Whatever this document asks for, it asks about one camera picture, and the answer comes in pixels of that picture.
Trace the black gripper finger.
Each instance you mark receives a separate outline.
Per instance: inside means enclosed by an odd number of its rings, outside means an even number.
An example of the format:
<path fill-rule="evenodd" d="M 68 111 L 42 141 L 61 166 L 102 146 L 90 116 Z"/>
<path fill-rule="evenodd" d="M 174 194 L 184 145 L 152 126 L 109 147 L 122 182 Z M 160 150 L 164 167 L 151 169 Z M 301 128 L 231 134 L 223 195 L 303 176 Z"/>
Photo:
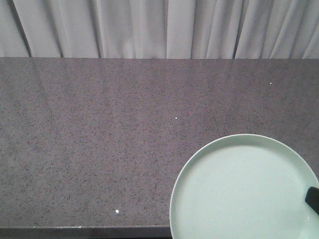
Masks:
<path fill-rule="evenodd" d="M 319 188 L 313 186 L 309 187 L 305 197 L 305 202 L 314 212 L 319 214 Z"/>

